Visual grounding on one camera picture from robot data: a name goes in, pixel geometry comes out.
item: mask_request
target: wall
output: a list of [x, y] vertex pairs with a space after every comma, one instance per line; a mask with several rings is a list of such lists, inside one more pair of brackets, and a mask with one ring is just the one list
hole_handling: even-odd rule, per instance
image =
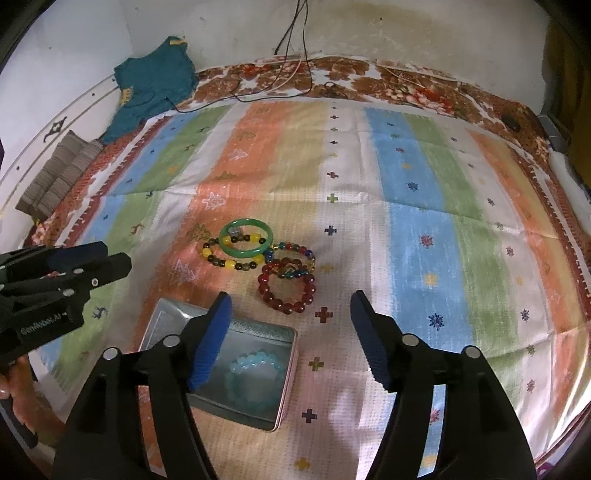
[[[136, 55], [185, 36], [198, 68], [272, 54], [296, 0], [121, 0]], [[534, 0], [310, 0], [310, 51], [449, 72], [539, 112], [548, 16]], [[301, 51], [300, 33], [295, 48]]]
[[0, 74], [0, 177], [47, 122], [131, 55], [119, 0], [57, 0], [49, 7]]

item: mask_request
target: yellow beaded bracelet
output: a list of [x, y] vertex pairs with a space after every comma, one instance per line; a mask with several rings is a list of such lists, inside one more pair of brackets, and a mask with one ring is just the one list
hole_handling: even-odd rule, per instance
[[[230, 236], [223, 236], [222, 242], [224, 245], [236, 243], [236, 242], [259, 242], [261, 239], [261, 235], [259, 233], [254, 233], [253, 235], [238, 235], [237, 237], [230, 237]], [[213, 254], [212, 246], [219, 245], [219, 240], [217, 238], [210, 238], [209, 242], [203, 244], [203, 248], [201, 250], [201, 254], [203, 258], [210, 262], [215, 267], [225, 267], [234, 270], [242, 270], [242, 271], [249, 271], [251, 269], [256, 268], [259, 265], [265, 263], [265, 257], [262, 254], [255, 255], [252, 257], [250, 262], [236, 262], [235, 260], [230, 259], [223, 259], [218, 258]]]

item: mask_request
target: blanket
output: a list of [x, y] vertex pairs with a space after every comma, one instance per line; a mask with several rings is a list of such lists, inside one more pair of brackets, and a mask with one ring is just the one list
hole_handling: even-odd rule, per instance
[[[373, 380], [349, 318], [350, 294], [363, 289], [433, 347], [478, 345], [538, 456], [591, 398], [589, 272], [547, 180], [515, 145], [409, 106], [263, 100], [152, 119], [96, 172], [57, 241], [105, 241], [134, 268], [93, 291], [84, 327], [38, 354], [75, 395], [102, 348], [138, 347], [160, 297], [207, 307], [225, 290], [237, 317], [290, 325], [300, 341], [276, 432], [193, 411], [220, 477], [364, 478], [394, 395]], [[244, 216], [316, 253], [318, 291], [303, 314], [267, 308], [255, 273], [200, 255]], [[421, 473], [436, 459], [443, 403], [438, 389]]]

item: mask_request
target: bracelet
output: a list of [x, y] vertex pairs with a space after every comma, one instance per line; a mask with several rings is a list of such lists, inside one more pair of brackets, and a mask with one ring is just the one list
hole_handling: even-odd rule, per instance
[[[242, 235], [241, 233], [237, 236], [228, 237], [227, 239], [224, 237], [222, 238], [222, 242], [228, 241], [229, 243], [236, 243], [236, 242], [250, 242], [250, 241], [258, 241], [258, 237], [260, 235], [256, 233], [255, 235]], [[219, 239], [217, 238], [210, 238], [209, 242], [203, 244], [203, 248], [201, 250], [201, 254], [203, 258], [205, 258], [208, 262], [210, 262], [215, 267], [225, 267], [228, 269], [234, 270], [242, 270], [244, 272], [248, 272], [251, 268], [256, 268], [260, 264], [265, 261], [265, 257], [261, 254], [255, 255], [252, 257], [250, 262], [240, 263], [236, 262], [235, 260], [223, 259], [216, 257], [212, 252], [212, 246], [219, 244]]]
[[[262, 237], [259, 233], [255, 233], [253, 235], [250, 235], [250, 238], [253, 241], [258, 241], [260, 247], [253, 248], [252, 250], [237, 250], [235, 248], [232, 248], [230, 247], [230, 245], [233, 242], [228, 241], [228, 239], [232, 239], [230, 231], [236, 231], [236, 229], [241, 226], [255, 226], [257, 228], [260, 228], [265, 231], [265, 233], [267, 234], [267, 238]], [[273, 244], [273, 231], [266, 223], [261, 222], [260, 220], [256, 220], [254, 218], [240, 218], [225, 225], [220, 231], [218, 238], [222, 239], [222, 242], [220, 242], [220, 248], [231, 257], [252, 258], [255, 255], [260, 254], [261, 252], [264, 252]]]
[[[298, 252], [307, 258], [307, 265], [303, 266], [297, 258], [283, 257], [281, 260], [274, 259], [276, 250], [287, 250]], [[279, 245], [271, 245], [263, 252], [266, 265], [262, 268], [265, 274], [274, 273], [279, 278], [300, 278], [302, 275], [312, 273], [316, 267], [314, 252], [307, 247], [281, 242]]]
[[301, 300], [294, 302], [293, 305], [291, 303], [284, 303], [283, 300], [275, 297], [275, 294], [269, 288], [269, 274], [267, 273], [262, 273], [258, 276], [258, 291], [262, 295], [263, 301], [272, 309], [280, 310], [286, 315], [291, 315], [293, 312], [302, 313], [306, 309], [306, 305], [314, 302], [316, 278], [311, 273], [305, 273], [301, 277], [304, 280], [304, 293], [301, 296]]
[[[251, 400], [247, 397], [245, 388], [248, 387], [248, 380], [243, 380], [241, 375], [246, 373], [251, 368], [259, 365], [271, 365], [277, 372], [274, 384], [264, 392], [264, 400]], [[285, 375], [287, 370], [276, 354], [266, 353], [263, 350], [250, 355], [242, 355], [234, 360], [229, 365], [230, 371], [225, 375], [225, 387], [228, 394], [228, 399], [237, 407], [245, 409], [248, 412], [262, 412], [269, 408], [276, 408], [281, 399], [283, 386], [285, 383]]]

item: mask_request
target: electric cable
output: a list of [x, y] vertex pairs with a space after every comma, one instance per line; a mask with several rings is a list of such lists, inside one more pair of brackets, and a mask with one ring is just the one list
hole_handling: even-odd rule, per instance
[[[288, 53], [289, 46], [291, 44], [291, 36], [293, 34], [293, 28], [295, 26], [297, 17], [299, 16], [300, 12], [304, 9], [304, 7], [306, 8], [306, 16], [304, 17], [304, 25], [302, 27], [302, 44], [303, 44], [303, 47], [304, 47], [304, 58], [305, 58], [305, 61], [306, 61], [306, 65], [308, 67], [308, 74], [310, 76], [310, 87], [307, 90], [303, 91], [303, 92], [298, 92], [297, 94], [290, 95], [290, 96], [279, 96], [279, 95], [278, 96], [264, 96], [264, 97], [259, 97], [259, 98], [255, 98], [255, 99], [252, 99], [252, 100], [243, 100], [241, 97], [249, 96], [249, 95], [256, 95], [257, 93], [262, 93], [262, 92], [268, 90], [268, 88], [270, 86], [272, 86], [277, 81], [277, 79], [279, 78], [279, 76], [281, 75], [283, 69], [285, 68], [285, 64], [287, 63], [287, 53]], [[294, 18], [292, 20], [292, 23], [290, 24], [290, 27], [288, 28], [288, 31], [289, 31], [289, 39], [288, 39], [288, 44], [287, 44], [287, 48], [286, 48], [286, 51], [285, 51], [285, 57], [284, 57], [283, 63], [281, 64], [281, 68], [280, 68], [279, 73], [275, 76], [275, 79], [273, 80], [273, 82], [271, 84], [269, 84], [268, 87], [266, 87], [265, 89], [260, 90], [259, 92], [252, 92], [252, 93], [244, 93], [244, 94], [241, 94], [241, 95], [235, 95], [234, 92], [236, 90], [238, 90], [238, 88], [240, 87], [240, 81], [238, 81], [238, 84], [236, 85], [236, 87], [234, 88], [234, 90], [231, 91], [230, 95], [227, 95], [225, 97], [218, 98], [216, 100], [213, 100], [212, 102], [206, 103], [205, 105], [201, 105], [201, 106], [199, 106], [197, 108], [194, 108], [192, 110], [179, 110], [177, 108], [177, 106], [175, 104], [173, 104], [173, 102], [171, 100], [168, 99], [168, 101], [172, 104], [174, 110], [176, 110], [178, 113], [193, 113], [193, 112], [197, 112], [199, 110], [202, 110], [202, 109], [204, 109], [204, 108], [206, 108], [206, 107], [208, 107], [210, 105], [213, 105], [214, 103], [218, 103], [218, 102], [221, 102], [223, 100], [228, 100], [230, 98], [235, 98], [236, 100], [238, 100], [238, 101], [240, 101], [242, 103], [252, 103], [252, 102], [257, 102], [259, 100], [264, 100], [264, 99], [295, 98], [295, 97], [298, 97], [298, 96], [301, 96], [301, 95], [306, 95], [306, 94], [310, 93], [312, 91], [312, 88], [314, 88], [314, 82], [313, 82], [313, 78], [312, 78], [312, 70], [311, 70], [311, 67], [310, 67], [310, 60], [308, 58], [308, 50], [307, 50], [307, 46], [306, 46], [306, 24], [307, 24], [307, 21], [308, 21], [309, 12], [310, 11], [309, 11], [308, 0], [304, 0], [304, 2], [301, 5], [301, 7], [300, 7], [300, 0], [298, 0], [297, 6], [296, 6], [296, 12], [294, 14]], [[281, 88], [286, 83], [288, 83], [295, 76], [295, 74], [298, 72], [298, 70], [300, 68], [300, 65], [301, 65], [301, 59], [299, 60], [298, 66], [294, 70], [293, 74], [284, 83], [282, 83], [281, 85], [277, 86], [276, 88], [277, 89], [278, 88]]]

